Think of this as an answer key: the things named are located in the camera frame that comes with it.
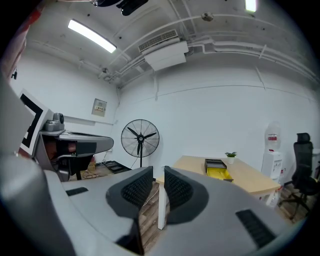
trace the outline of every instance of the air conditioner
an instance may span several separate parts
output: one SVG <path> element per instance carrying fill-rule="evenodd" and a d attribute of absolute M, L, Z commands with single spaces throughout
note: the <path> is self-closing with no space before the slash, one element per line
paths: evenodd
<path fill-rule="evenodd" d="M 189 51 L 186 41 L 180 41 L 175 29 L 159 34 L 138 46 L 153 70 L 161 70 L 186 62 Z"/>
<path fill-rule="evenodd" d="M 149 54 L 157 49 L 180 42 L 175 29 L 159 34 L 138 46 L 140 53 Z"/>
<path fill-rule="evenodd" d="M 162 70 L 186 62 L 185 53 L 189 51 L 186 41 L 167 45 L 144 56 L 154 71 Z"/>

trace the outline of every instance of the potted plant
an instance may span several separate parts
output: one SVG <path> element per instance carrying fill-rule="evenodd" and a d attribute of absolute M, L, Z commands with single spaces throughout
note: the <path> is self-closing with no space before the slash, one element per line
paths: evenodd
<path fill-rule="evenodd" d="M 225 154 L 228 157 L 228 164 L 233 164 L 235 161 L 235 157 L 237 155 L 237 152 L 232 152 L 232 153 L 226 152 Z"/>

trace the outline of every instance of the black mesh chair back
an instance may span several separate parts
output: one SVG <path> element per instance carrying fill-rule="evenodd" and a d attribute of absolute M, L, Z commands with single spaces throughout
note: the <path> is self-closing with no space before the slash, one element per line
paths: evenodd
<path fill-rule="evenodd" d="M 296 169 L 292 176 L 293 185 L 299 189 L 304 186 L 304 180 L 312 173 L 313 144 L 308 133 L 298 133 L 297 142 L 293 144 Z"/>

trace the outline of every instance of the white wall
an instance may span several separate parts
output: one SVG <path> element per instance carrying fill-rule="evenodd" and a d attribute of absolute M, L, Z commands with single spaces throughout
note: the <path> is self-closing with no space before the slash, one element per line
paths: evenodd
<path fill-rule="evenodd" d="M 311 90 L 316 85 L 285 67 L 240 54 L 197 54 L 157 77 L 157 101 L 152 75 L 122 89 L 111 135 L 119 138 L 132 120 L 151 121 L 159 130 L 160 143 L 143 165 L 154 166 L 154 177 L 182 155 L 224 157 L 227 151 L 238 152 L 241 160 L 261 170 L 264 134 L 272 121 L 281 124 L 287 180 L 295 168 L 296 133 L 309 133 L 314 147 L 320 148 L 319 94 Z M 118 139 L 112 154 L 129 167 L 135 161 Z"/>
<path fill-rule="evenodd" d="M 78 70 L 69 62 L 33 49 L 23 53 L 17 73 L 17 80 L 11 79 L 10 83 L 16 94 L 26 89 L 53 112 L 63 113 L 67 130 L 111 135 L 119 105 L 114 85 L 85 69 Z M 95 98 L 107 102 L 105 117 L 91 114 Z M 104 155 L 97 154 L 97 162 L 101 162 Z"/>

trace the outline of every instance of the electrical panel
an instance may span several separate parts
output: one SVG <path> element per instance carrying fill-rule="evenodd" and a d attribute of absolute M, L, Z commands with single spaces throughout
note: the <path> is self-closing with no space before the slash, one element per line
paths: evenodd
<path fill-rule="evenodd" d="M 107 103 L 100 99 L 95 99 L 92 108 L 92 115 L 104 117 L 106 114 Z"/>

